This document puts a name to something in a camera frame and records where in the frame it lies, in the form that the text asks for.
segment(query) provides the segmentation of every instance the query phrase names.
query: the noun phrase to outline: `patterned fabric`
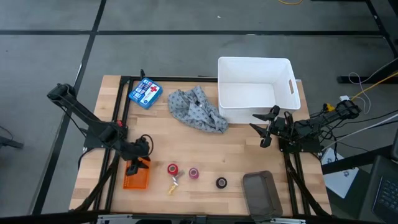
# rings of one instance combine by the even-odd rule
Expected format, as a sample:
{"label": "patterned fabric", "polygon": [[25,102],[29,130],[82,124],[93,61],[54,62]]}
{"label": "patterned fabric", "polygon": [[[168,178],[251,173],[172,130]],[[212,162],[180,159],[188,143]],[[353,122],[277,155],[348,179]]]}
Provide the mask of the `patterned fabric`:
{"label": "patterned fabric", "polygon": [[207,100],[200,86],[170,94],[169,110],[175,119],[193,128],[209,133],[224,133],[228,129],[227,121]]}

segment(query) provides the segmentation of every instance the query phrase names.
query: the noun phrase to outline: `tape roll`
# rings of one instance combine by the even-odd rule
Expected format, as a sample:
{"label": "tape roll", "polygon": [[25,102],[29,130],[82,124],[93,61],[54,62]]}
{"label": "tape roll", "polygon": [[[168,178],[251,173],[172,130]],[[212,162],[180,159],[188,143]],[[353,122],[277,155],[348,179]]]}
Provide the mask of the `tape roll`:
{"label": "tape roll", "polygon": [[167,172],[171,175],[177,175],[178,174],[178,167],[175,164],[170,164],[167,167]]}
{"label": "tape roll", "polygon": [[189,177],[191,177],[191,179],[197,179],[199,177],[199,171],[196,168],[191,168],[189,170]]}
{"label": "tape roll", "polygon": [[219,179],[216,180],[216,186],[219,189],[223,189],[226,187],[227,181],[224,177],[220,177]]}

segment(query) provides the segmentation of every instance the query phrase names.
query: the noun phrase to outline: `bin handle cutout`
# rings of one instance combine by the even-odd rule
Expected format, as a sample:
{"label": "bin handle cutout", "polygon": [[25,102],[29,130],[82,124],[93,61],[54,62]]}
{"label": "bin handle cutout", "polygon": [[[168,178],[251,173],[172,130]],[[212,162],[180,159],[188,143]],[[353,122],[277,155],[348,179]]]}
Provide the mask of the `bin handle cutout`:
{"label": "bin handle cutout", "polygon": [[293,94],[294,93],[294,89],[293,89],[293,83],[292,83],[291,79],[289,80],[289,87],[290,87],[290,94]]}

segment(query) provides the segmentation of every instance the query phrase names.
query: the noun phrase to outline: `gray plastic container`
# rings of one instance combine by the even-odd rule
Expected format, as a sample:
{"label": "gray plastic container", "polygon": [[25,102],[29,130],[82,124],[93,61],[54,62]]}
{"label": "gray plastic container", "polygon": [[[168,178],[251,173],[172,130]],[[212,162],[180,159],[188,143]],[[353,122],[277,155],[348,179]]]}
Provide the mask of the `gray plastic container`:
{"label": "gray plastic container", "polygon": [[245,174],[242,179],[249,213],[255,222],[263,222],[283,214],[274,178],[269,171]]}

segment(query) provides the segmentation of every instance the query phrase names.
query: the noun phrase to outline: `red tape roll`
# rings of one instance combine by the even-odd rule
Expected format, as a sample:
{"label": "red tape roll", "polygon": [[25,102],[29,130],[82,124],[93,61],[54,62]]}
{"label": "red tape roll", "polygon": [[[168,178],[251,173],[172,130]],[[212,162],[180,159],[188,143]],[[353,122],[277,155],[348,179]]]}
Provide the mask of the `red tape roll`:
{"label": "red tape roll", "polygon": [[167,167],[167,172],[171,175],[177,175],[178,174],[178,167],[175,164],[170,164]]}
{"label": "red tape roll", "polygon": [[199,171],[196,168],[191,168],[189,170],[189,177],[191,177],[191,179],[197,179],[199,177]]}

